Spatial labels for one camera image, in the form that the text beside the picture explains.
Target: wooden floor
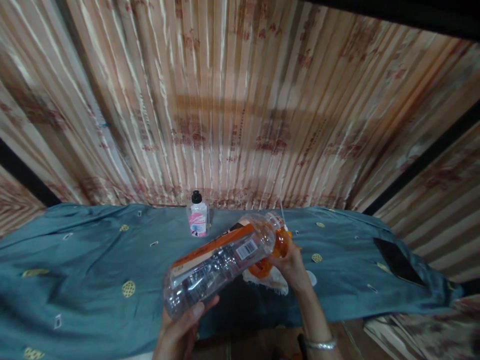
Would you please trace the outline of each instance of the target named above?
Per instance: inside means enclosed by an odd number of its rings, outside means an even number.
[[[363,320],[330,324],[336,334],[338,347],[344,360],[389,360],[391,357],[362,329]],[[270,360],[275,348],[291,359],[300,354],[297,336],[301,328],[260,330],[234,333],[198,341],[194,360]]]

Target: person's left hand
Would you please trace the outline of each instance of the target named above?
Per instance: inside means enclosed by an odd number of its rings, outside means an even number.
[[[160,335],[153,352],[152,360],[188,360],[192,357],[199,328],[200,318],[218,304],[220,297],[215,297],[204,306],[196,303],[182,317],[174,322],[163,308]]]

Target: striped curtain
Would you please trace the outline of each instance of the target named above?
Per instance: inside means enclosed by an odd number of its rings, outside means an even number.
[[[0,137],[63,201],[179,206],[199,189],[215,208],[363,211],[480,99],[479,59],[304,1],[3,0]],[[471,134],[449,151],[461,164]],[[461,169],[377,214],[453,279],[477,274]]]
[[[480,123],[375,216],[450,280],[480,278]]]
[[[43,211],[43,204],[0,166],[0,240]]]

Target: wrist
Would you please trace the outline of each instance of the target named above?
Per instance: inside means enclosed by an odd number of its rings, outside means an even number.
[[[307,274],[307,271],[305,269],[302,271],[301,276],[298,277],[298,280],[295,281],[295,283],[292,284],[291,287],[297,295],[308,293],[309,291],[313,290],[309,275]]]

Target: pink label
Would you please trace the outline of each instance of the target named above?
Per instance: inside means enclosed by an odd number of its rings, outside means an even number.
[[[190,222],[190,232],[192,236],[199,238],[207,236],[207,220],[205,216],[199,212],[194,212],[188,220]]]

